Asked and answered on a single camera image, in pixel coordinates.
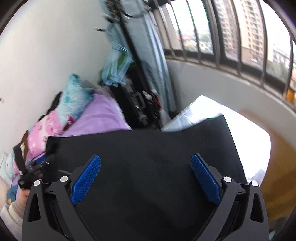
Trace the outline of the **beige sleeved left forearm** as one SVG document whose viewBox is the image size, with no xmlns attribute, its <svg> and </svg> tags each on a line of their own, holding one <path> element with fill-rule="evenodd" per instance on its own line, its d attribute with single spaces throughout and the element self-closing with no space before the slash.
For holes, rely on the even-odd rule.
<svg viewBox="0 0 296 241">
<path fill-rule="evenodd" d="M 23 214 L 25 208 L 16 200 L 1 210 L 1 229 L 11 240 L 22 240 Z"/>
</svg>

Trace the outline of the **person's left hand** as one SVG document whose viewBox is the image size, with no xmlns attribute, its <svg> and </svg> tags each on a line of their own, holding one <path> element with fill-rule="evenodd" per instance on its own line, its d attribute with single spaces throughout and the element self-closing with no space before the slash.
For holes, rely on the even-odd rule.
<svg viewBox="0 0 296 241">
<path fill-rule="evenodd" d="M 21 189 L 17 198 L 17 202 L 22 206 L 25 207 L 27 204 L 27 200 L 30 194 L 30 190 L 28 189 Z"/>
</svg>

